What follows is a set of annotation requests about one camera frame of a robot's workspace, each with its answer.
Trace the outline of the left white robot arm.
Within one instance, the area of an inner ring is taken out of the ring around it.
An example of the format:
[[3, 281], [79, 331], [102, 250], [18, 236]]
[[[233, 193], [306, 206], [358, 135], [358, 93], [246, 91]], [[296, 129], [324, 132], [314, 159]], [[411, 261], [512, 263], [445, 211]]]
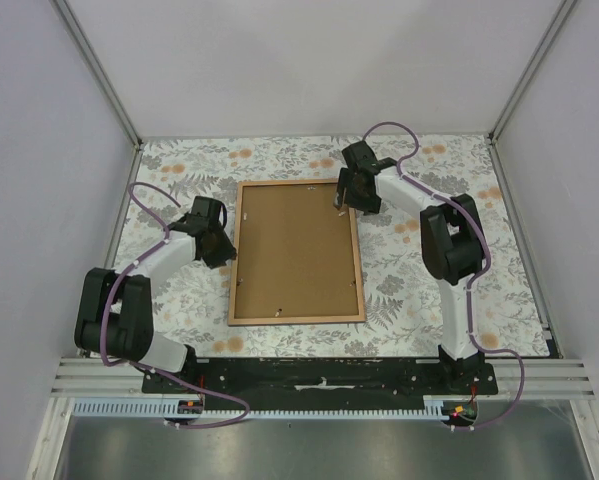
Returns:
[[237, 257], [225, 231], [223, 202], [198, 196], [180, 219], [165, 226], [164, 238], [122, 270], [93, 268], [85, 276], [74, 341], [100, 355], [106, 365], [133, 362], [165, 371], [177, 392], [198, 384], [199, 368], [187, 346], [156, 332], [153, 294], [182, 267], [201, 262], [210, 269]]

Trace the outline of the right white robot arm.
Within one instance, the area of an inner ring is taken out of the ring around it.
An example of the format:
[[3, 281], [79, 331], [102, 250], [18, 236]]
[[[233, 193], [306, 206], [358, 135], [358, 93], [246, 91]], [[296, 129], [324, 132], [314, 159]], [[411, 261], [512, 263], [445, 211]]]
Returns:
[[342, 150], [334, 206], [347, 206], [365, 215], [378, 214], [388, 202], [419, 218], [421, 255], [427, 272], [437, 281], [443, 320], [438, 347], [437, 381], [456, 394], [468, 387], [485, 365], [484, 354], [470, 338], [470, 282], [490, 262], [474, 199], [468, 194], [447, 197], [406, 175], [392, 158], [378, 159], [366, 141]]

